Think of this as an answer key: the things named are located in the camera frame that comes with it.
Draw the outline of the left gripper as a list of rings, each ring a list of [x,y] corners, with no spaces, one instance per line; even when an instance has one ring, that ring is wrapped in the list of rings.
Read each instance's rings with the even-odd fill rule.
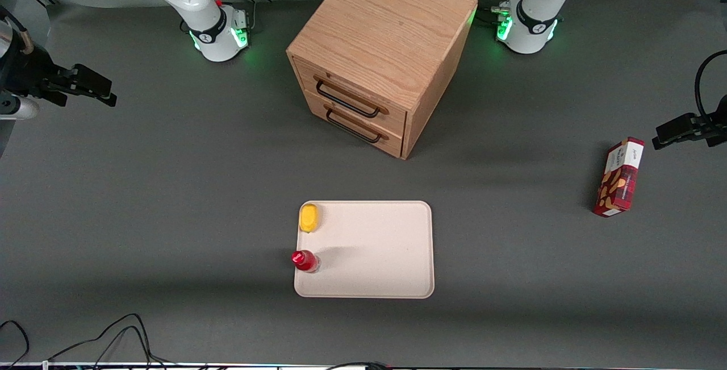
[[[724,144],[726,142],[726,99],[727,96],[722,96],[716,111],[710,114],[704,111],[700,99],[700,116],[689,112],[656,127],[656,137],[652,139],[654,149],[664,149],[686,140],[704,139],[708,147]]]

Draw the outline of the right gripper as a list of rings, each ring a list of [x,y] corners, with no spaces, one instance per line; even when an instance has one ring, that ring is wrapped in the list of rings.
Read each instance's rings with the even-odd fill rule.
[[[116,106],[118,98],[111,92],[111,80],[82,64],[75,64],[67,71],[69,91],[53,88],[51,80],[63,70],[52,61],[44,47],[35,47],[28,55],[18,47],[8,49],[2,57],[2,92],[44,99],[59,107],[67,105],[69,95],[92,98],[109,107]]]

